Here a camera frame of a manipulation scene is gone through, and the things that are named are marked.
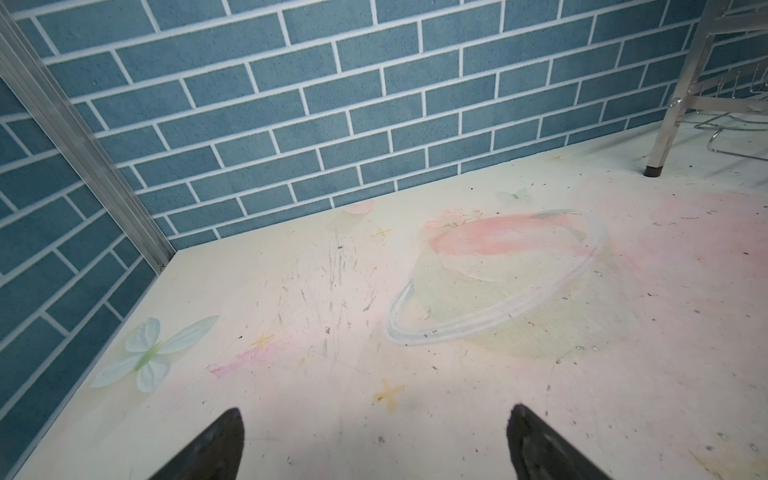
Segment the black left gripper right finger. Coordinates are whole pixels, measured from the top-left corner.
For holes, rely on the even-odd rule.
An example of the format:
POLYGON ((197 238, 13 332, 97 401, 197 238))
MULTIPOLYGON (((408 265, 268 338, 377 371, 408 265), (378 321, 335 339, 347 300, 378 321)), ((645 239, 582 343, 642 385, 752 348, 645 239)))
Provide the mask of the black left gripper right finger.
POLYGON ((506 435, 518 479, 610 479, 524 404, 516 404, 511 410, 506 435))

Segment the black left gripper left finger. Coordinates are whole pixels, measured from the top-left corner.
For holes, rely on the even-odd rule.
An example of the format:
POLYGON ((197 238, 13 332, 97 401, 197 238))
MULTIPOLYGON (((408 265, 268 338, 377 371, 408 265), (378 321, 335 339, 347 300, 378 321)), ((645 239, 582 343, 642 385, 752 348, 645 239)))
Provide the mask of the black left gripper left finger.
POLYGON ((230 408, 150 479, 234 480, 243 455, 244 439, 241 412, 238 408, 230 408))

